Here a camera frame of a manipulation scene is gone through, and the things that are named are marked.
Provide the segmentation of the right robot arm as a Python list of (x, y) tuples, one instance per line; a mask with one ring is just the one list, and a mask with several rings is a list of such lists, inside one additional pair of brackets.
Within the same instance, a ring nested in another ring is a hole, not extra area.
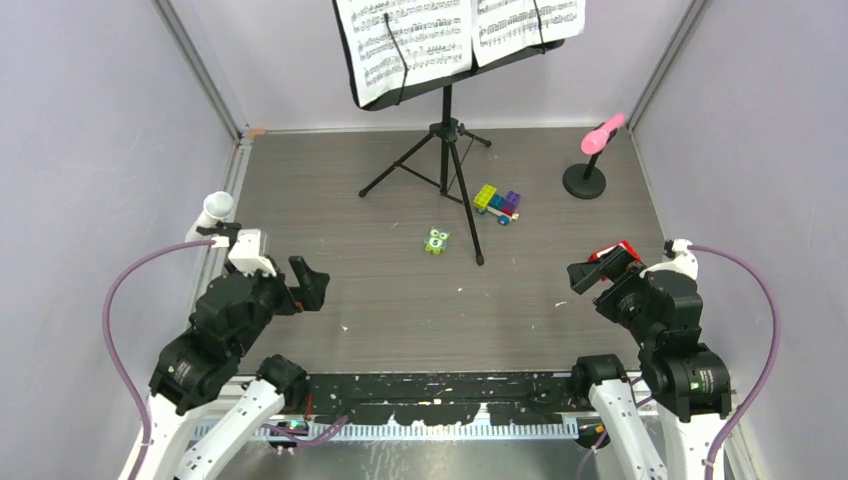
[(578, 294), (601, 280), (611, 285), (593, 303), (627, 330), (638, 346), (641, 378), (656, 404), (666, 454), (660, 456), (638, 417), (639, 404), (623, 364), (613, 354), (583, 356), (572, 368), (570, 397), (601, 417), (629, 479), (724, 476), (718, 432), (731, 411), (730, 375), (700, 336), (703, 300), (698, 261), (687, 240), (665, 244), (666, 261), (645, 266), (619, 242), (568, 266)]

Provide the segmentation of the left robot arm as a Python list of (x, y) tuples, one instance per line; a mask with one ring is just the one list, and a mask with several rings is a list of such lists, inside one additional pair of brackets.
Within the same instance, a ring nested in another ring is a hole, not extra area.
[(236, 376), (242, 358), (276, 316), (319, 311), (327, 273), (292, 256), (298, 285), (269, 257), (250, 273), (226, 261), (195, 303), (188, 328), (160, 352), (142, 403), (142, 426), (122, 479), (213, 479), (267, 419), (298, 412), (308, 398), (306, 371), (280, 354), (265, 358), (242, 397), (195, 445), (196, 425)]

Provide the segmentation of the sheet music page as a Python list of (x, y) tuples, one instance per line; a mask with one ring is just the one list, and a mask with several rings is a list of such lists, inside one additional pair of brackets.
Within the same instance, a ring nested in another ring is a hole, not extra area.
[(524, 48), (581, 34), (585, 0), (472, 1), (472, 45), (477, 64), (489, 65)]
[(471, 70), (469, 1), (335, 1), (355, 103), (401, 103), (413, 86)]

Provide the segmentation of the black music stand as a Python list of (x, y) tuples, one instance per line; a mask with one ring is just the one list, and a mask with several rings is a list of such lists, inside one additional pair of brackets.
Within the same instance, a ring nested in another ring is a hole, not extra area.
[(401, 157), (391, 163), (367, 186), (363, 187), (358, 193), (359, 196), (365, 197), (374, 187), (381, 183), (395, 170), (405, 169), (407, 167), (407, 160), (411, 158), (415, 153), (417, 153), (421, 148), (423, 148), (427, 143), (434, 140), (439, 141), (441, 146), (440, 176), (438, 179), (432, 180), (430, 183), (431, 185), (438, 188), (439, 193), (442, 197), (449, 198), (451, 195), (449, 192), (450, 186), (448, 174), (450, 172), (455, 173), (456, 178), (459, 181), (460, 194), (459, 196), (455, 197), (454, 200), (456, 203), (462, 205), (465, 209), (468, 227), (474, 248), (475, 261), (478, 265), (482, 265), (484, 263), (484, 256), (482, 253), (474, 215), (472, 212), (474, 207), (472, 205), (471, 198), (469, 196), (468, 189), (464, 181), (462, 160), (458, 152), (457, 143), (460, 137), (467, 137), (471, 141), (477, 142), (485, 147), (490, 147), (492, 143), (491, 141), (468, 131), (464, 127), (464, 125), (453, 116), (453, 87), (456, 83), (460, 81), (481, 76), (497, 68), (510, 65), (521, 60), (529, 59), (536, 55), (545, 55), (550, 51), (560, 48), (565, 43), (565, 41), (566, 39), (524, 48), (516, 53), (513, 53), (505, 58), (497, 60), (483, 67), (480, 67), (477, 64), (472, 45), (473, 65), (470, 71), (465, 72), (463, 74), (457, 74), (448, 78), (443, 78), (441, 80), (430, 81), (421, 85), (413, 86), (409, 90), (407, 90), (406, 93), (403, 95), (403, 101), (401, 103), (391, 104), (387, 98), (382, 98), (375, 102), (371, 109), (363, 110), (367, 112), (376, 112), (384, 110), (386, 108), (398, 106), (404, 102), (407, 102), (416, 97), (422, 96), (433, 91), (440, 92), (442, 96), (440, 120), (431, 124), (428, 128), (427, 133), (421, 140), (415, 143)]

